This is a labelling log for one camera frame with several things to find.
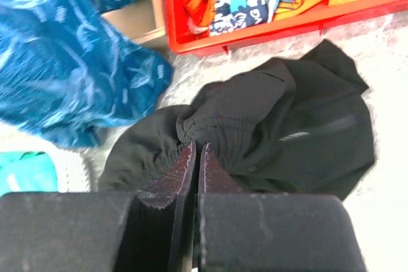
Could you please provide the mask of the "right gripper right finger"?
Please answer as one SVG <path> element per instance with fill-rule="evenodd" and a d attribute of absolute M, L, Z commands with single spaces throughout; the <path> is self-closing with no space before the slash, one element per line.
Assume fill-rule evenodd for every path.
<path fill-rule="evenodd" d="M 211 145 L 198 181 L 200 271 L 365 271 L 351 219 L 335 196 L 241 188 Z"/>

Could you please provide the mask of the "black shorts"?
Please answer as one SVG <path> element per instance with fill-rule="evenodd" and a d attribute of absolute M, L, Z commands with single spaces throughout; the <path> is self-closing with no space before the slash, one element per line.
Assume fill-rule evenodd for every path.
<path fill-rule="evenodd" d="M 375 162 L 367 89 L 352 58 L 327 40 L 297 60 L 272 58 L 127 129 L 98 189 L 140 189 L 195 144 L 211 145 L 247 190 L 345 199 Z"/>

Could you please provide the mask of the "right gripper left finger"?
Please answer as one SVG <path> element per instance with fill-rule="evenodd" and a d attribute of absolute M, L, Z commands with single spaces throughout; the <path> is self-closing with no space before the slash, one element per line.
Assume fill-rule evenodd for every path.
<path fill-rule="evenodd" d="M 134 192 L 1 198 L 2 271 L 192 271 L 196 145 Z"/>

